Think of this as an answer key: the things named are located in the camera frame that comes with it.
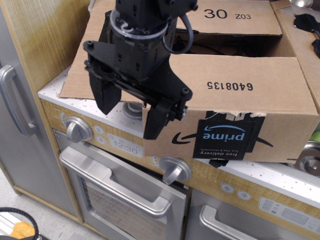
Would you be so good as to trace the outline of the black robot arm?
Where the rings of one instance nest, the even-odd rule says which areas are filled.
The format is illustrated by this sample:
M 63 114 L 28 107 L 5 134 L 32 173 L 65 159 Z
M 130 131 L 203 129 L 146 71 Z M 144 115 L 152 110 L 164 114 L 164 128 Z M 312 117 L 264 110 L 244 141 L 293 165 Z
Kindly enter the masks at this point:
M 186 53 L 194 33 L 187 17 L 195 0 L 118 0 L 105 13 L 98 41 L 83 44 L 85 69 L 98 108 L 108 114 L 127 92 L 150 105 L 143 137 L 155 140 L 163 127 L 182 120 L 192 91 L 176 76 L 169 63 L 177 20 L 188 32 Z

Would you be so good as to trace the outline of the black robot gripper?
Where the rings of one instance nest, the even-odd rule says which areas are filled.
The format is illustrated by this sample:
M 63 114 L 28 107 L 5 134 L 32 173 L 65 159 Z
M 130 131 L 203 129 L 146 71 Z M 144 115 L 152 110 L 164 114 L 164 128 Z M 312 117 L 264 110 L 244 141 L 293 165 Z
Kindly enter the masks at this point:
M 194 33 L 185 9 L 114 9 L 105 14 L 106 41 L 88 40 L 85 69 L 98 108 L 107 115 L 122 92 L 151 105 L 143 138 L 156 140 L 181 120 L 192 91 L 173 73 L 171 54 L 187 52 Z

